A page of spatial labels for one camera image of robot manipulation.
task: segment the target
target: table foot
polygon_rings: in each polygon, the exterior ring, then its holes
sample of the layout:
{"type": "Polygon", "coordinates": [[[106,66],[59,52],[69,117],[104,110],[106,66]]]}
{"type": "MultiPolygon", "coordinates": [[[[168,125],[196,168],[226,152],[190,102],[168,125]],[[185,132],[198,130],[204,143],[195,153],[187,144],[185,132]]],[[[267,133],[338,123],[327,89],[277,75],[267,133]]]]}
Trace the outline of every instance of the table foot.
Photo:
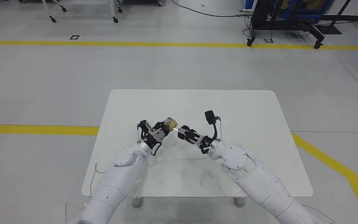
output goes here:
{"type": "Polygon", "coordinates": [[[245,200],[242,197],[235,197],[234,198],[234,204],[238,208],[242,208],[245,205],[245,200]]]}
{"type": "Polygon", "coordinates": [[[140,208],[142,206],[142,202],[143,202],[142,197],[133,198],[133,201],[132,201],[133,208],[140,208]]]}

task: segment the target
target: cart wheel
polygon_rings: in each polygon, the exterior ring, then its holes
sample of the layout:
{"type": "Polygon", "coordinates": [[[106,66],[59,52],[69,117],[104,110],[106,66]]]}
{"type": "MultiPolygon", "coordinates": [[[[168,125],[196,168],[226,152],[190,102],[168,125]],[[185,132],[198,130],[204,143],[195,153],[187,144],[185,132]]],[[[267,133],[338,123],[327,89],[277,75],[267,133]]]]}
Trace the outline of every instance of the cart wheel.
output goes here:
{"type": "Polygon", "coordinates": [[[315,49],[318,49],[318,48],[320,48],[321,47],[321,44],[320,43],[316,43],[315,45],[314,45],[314,48],[315,49]]]}

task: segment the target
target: white floor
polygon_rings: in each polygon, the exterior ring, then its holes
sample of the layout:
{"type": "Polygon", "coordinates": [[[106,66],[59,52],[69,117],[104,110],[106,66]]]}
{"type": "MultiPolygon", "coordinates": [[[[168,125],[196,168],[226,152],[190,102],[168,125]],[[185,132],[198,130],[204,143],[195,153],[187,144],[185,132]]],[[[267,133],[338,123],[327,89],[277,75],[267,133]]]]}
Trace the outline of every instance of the white floor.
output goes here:
{"type": "MultiPolygon", "coordinates": [[[[0,0],[0,40],[80,35],[79,41],[246,42],[243,18],[199,15],[171,1],[124,5],[118,24],[104,0],[61,3],[67,13],[48,4],[58,21],[53,24],[41,3],[0,0]]],[[[234,0],[180,3],[220,15],[243,6],[234,0]]],[[[356,44],[358,23],[337,27],[343,35],[326,36],[325,44],[356,44]]],[[[314,43],[290,32],[274,32],[273,39],[314,43]]],[[[357,51],[343,50],[0,45],[0,124],[98,126],[114,88],[273,90],[292,131],[358,172],[357,61],[357,51]]],[[[86,201],[81,186],[95,139],[0,135],[0,223],[64,223],[64,203],[86,201]]],[[[356,223],[358,201],[347,180],[299,152],[314,189],[299,201],[338,224],[356,223]]],[[[79,212],[70,208],[69,219],[79,212]]],[[[249,199],[239,209],[231,198],[145,198],[140,209],[126,199],[111,223],[277,222],[249,199]]]]}

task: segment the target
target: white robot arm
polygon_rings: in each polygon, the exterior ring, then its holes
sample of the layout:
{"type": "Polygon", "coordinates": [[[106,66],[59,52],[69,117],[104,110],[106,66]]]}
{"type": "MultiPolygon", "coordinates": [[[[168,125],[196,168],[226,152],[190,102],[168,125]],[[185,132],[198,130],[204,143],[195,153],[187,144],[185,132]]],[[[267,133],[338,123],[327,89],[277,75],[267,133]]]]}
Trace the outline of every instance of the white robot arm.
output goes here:
{"type": "Polygon", "coordinates": [[[162,141],[177,125],[168,118],[158,122],[153,128],[142,120],[137,128],[142,129],[141,139],[115,156],[115,165],[102,177],[93,198],[84,212],[74,221],[76,224],[107,224],[118,205],[128,196],[138,178],[144,160],[152,149],[162,145],[162,141]]]}
{"type": "Polygon", "coordinates": [[[226,147],[217,137],[216,120],[213,111],[205,112],[206,120],[214,126],[214,136],[202,136],[188,126],[178,129],[178,137],[197,145],[203,154],[213,160],[223,159],[221,167],[224,172],[257,204],[267,210],[281,224],[333,224],[322,221],[308,212],[287,191],[280,178],[259,159],[254,153],[240,147],[226,147]],[[249,160],[253,167],[246,170],[249,160]],[[239,176],[237,171],[244,170],[245,175],[239,176]]]}

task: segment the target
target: yellow floor line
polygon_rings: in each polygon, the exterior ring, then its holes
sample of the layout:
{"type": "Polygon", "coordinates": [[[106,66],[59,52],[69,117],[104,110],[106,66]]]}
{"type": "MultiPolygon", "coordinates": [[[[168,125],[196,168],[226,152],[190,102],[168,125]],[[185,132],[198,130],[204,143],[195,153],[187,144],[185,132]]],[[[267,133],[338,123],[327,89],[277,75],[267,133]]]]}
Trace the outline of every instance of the yellow floor line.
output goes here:
{"type": "Polygon", "coordinates": [[[358,176],[355,172],[347,168],[345,165],[341,164],[340,162],[334,160],[329,155],[325,154],[317,147],[311,145],[310,143],[306,142],[302,138],[300,138],[295,133],[292,133],[293,140],[295,141],[296,145],[303,150],[310,153],[312,156],[316,157],[318,160],[329,166],[330,168],[336,170],[339,174],[344,176],[349,184],[353,192],[355,193],[356,197],[358,198],[358,176]]]}
{"type": "MultiPolygon", "coordinates": [[[[144,46],[144,47],[192,47],[192,48],[249,48],[246,43],[175,43],[175,42],[120,42],[120,41],[21,41],[1,40],[0,45],[57,45],[57,46],[144,46]]],[[[313,45],[253,44],[251,48],[266,49],[314,49],[313,45]]],[[[358,50],[358,46],[321,46],[322,50],[358,50]]]]}
{"type": "MultiPolygon", "coordinates": [[[[91,126],[50,126],[50,125],[4,125],[0,124],[0,134],[58,134],[70,136],[96,136],[99,127],[91,126]]],[[[292,137],[296,145],[303,150],[310,153],[312,156],[336,170],[339,174],[344,176],[355,195],[358,198],[358,176],[355,172],[347,168],[345,165],[334,160],[329,155],[325,154],[315,146],[306,142],[295,133],[292,137]]]]}
{"type": "Polygon", "coordinates": [[[99,127],[50,125],[0,125],[0,134],[61,134],[69,136],[96,136],[99,127]]]}

